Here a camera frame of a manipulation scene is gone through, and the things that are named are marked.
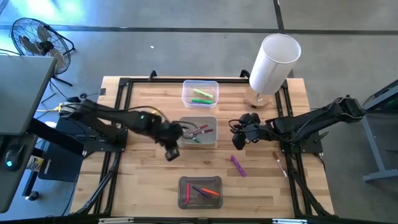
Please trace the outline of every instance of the orange marker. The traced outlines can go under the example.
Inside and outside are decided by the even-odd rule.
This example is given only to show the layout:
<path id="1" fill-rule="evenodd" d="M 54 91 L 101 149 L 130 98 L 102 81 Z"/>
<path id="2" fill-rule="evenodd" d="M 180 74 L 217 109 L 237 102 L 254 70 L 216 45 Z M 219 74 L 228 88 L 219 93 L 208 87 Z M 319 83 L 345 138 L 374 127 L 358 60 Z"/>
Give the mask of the orange marker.
<path id="1" fill-rule="evenodd" d="M 207 192 L 207 193 L 209 193 L 209 194 L 215 195 L 215 196 L 220 196 L 219 193 L 214 192 L 214 191 L 209 190 L 209 189 L 206 189 L 206 188 L 202 188 L 201 190 L 204 191 L 204 192 Z"/>

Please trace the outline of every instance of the plastic bin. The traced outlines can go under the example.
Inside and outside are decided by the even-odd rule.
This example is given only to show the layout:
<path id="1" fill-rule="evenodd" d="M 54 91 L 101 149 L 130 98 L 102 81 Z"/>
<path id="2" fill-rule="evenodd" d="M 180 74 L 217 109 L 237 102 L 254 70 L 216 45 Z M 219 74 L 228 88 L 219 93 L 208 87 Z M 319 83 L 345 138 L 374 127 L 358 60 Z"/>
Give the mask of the plastic bin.
<path id="1" fill-rule="evenodd" d="M 204 133 L 204 134 L 199 134 L 196 139 L 200 141 L 200 143 L 197 143 L 193 139 L 185 139 L 185 138 L 180 138 L 181 140 L 181 145 L 183 146 L 212 146 L 217 142 L 218 139 L 218 130 L 217 130 L 217 118 L 213 116 L 185 116 L 181 117 L 180 121 L 188 121 L 191 123 L 194 123 L 198 127 L 207 124 L 208 126 L 206 128 L 203 128 L 203 130 L 207 129 L 212 129 L 212 132 L 209 133 Z M 189 131 L 195 130 L 196 128 L 193 127 L 192 125 L 189 124 L 182 124 L 186 127 L 189 128 Z"/>
<path id="2" fill-rule="evenodd" d="M 201 94 L 195 93 L 193 90 L 197 89 L 213 95 L 213 98 L 203 96 Z M 185 80 L 182 84 L 182 101 L 184 105 L 188 108 L 215 108 L 218 102 L 218 82 L 215 81 L 199 81 L 199 80 Z M 193 99 L 200 100 L 211 100 L 213 103 L 201 104 L 192 103 Z"/>
<path id="3" fill-rule="evenodd" d="M 189 202 L 186 202 L 187 184 L 190 184 Z M 220 194 L 219 197 L 210 195 L 204 197 L 192 186 L 206 188 Z M 223 183 L 221 177 L 181 177 L 178 181 L 178 206 L 181 209 L 209 209 L 223 206 Z"/>

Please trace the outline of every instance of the clear plastic container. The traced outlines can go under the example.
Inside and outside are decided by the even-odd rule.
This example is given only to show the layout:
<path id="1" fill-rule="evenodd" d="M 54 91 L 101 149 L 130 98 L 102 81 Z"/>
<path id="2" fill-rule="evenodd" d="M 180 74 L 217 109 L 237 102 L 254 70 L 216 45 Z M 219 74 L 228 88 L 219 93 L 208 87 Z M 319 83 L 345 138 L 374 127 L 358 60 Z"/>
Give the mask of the clear plastic container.
<path id="1" fill-rule="evenodd" d="M 213 96 L 209 98 L 193 90 L 203 91 Z M 185 80 L 182 84 L 182 101 L 188 108 L 215 108 L 218 102 L 218 82 L 215 81 L 199 81 Z M 192 103 L 193 99 L 212 101 L 212 104 Z"/>
<path id="2" fill-rule="evenodd" d="M 181 140 L 181 145 L 183 146 L 194 146 L 194 145 L 199 145 L 199 146 L 212 146 L 216 144 L 217 139 L 218 139 L 218 134 L 217 134 L 217 118 L 213 116 L 185 116 L 181 117 L 180 121 L 187 121 L 194 123 L 198 127 L 203 126 L 207 124 L 208 126 L 203 128 L 202 131 L 207 130 L 207 129 L 212 129 L 212 132 L 209 133 L 204 133 L 204 134 L 199 134 L 196 137 L 196 142 L 194 139 L 185 139 L 185 138 L 180 138 Z M 192 125 L 189 124 L 183 124 L 184 126 L 188 127 L 188 131 L 193 131 L 196 128 L 193 127 Z"/>

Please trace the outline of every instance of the gray floor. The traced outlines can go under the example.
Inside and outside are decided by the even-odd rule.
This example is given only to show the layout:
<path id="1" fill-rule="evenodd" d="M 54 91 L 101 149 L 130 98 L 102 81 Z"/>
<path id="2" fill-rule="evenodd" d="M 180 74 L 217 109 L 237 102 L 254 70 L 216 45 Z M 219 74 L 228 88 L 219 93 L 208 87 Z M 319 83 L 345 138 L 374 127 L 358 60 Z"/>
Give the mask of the gray floor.
<path id="1" fill-rule="evenodd" d="M 34 7 L 33 2 L 10 0 L 0 14 L 0 24 L 12 24 L 17 18 L 26 16 L 49 24 L 76 26 L 277 28 L 272 0 L 41 0 L 41 7 Z M 398 29 L 396 1 L 280 0 L 280 5 L 286 29 Z M 8 33 L 8 30 L 0 30 L 0 48 L 14 50 Z M 236 76 L 243 68 L 251 70 L 261 41 L 267 36 L 178 32 L 62 34 L 74 41 L 77 48 L 70 68 L 60 75 L 75 86 L 57 85 L 67 96 L 98 92 L 105 75 L 148 75 L 156 70 L 159 75 Z M 293 37 L 303 51 L 294 75 L 305 79 L 313 108 L 346 94 L 362 103 L 398 77 L 398 35 Z M 52 108 L 60 101 L 63 98 L 57 94 L 45 106 Z M 56 121 L 57 115 L 48 114 L 41 120 Z M 362 175 L 376 171 L 376 163 L 361 124 L 340 123 L 327 131 L 330 134 L 322 143 L 336 214 L 397 223 L 398 179 L 371 184 L 362 181 Z M 20 197 L 21 188 L 23 185 L 10 210 L 0 214 L 0 220 L 61 215 L 73 184 L 38 180 L 34 189 L 43 199 L 36 202 Z"/>

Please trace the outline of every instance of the fan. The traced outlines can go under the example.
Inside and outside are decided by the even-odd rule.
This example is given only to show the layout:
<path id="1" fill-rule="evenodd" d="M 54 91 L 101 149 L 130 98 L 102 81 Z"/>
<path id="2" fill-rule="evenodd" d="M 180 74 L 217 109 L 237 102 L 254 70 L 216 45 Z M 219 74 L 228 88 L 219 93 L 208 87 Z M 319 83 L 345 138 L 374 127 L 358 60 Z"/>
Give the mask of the fan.
<path id="1" fill-rule="evenodd" d="M 37 19 L 20 18 L 15 21 L 11 28 L 11 38 L 21 55 L 55 57 L 55 74 L 68 69 L 70 52 L 75 50 L 73 42 Z M 64 39 L 72 44 L 72 49 L 68 48 Z"/>

